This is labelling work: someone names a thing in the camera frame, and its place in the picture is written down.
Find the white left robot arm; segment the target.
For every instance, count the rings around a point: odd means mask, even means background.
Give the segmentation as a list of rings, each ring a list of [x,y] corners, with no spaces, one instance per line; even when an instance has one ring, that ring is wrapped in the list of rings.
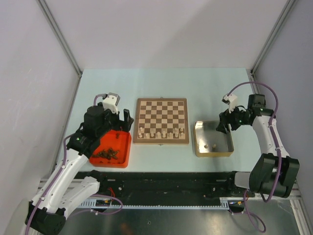
[[[63,142],[64,156],[41,190],[29,202],[25,234],[34,229],[44,235],[57,235],[73,211],[93,195],[104,195],[108,190],[105,177],[96,170],[67,192],[69,185],[81,167],[100,146],[101,139],[111,130],[128,133],[134,119],[128,109],[114,112],[103,105],[90,106],[84,121]]]

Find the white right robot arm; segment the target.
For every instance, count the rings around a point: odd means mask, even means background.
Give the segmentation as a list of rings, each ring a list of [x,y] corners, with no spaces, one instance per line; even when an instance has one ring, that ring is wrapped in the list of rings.
[[[237,97],[225,95],[222,101],[228,109],[219,114],[217,131],[228,134],[243,125],[256,133],[261,156],[251,172],[235,172],[234,179],[225,184],[230,196],[238,196],[243,189],[253,193],[289,197],[299,171],[299,161],[291,158],[283,146],[276,126],[274,110],[266,107],[262,94],[251,94],[246,108],[241,109]]]

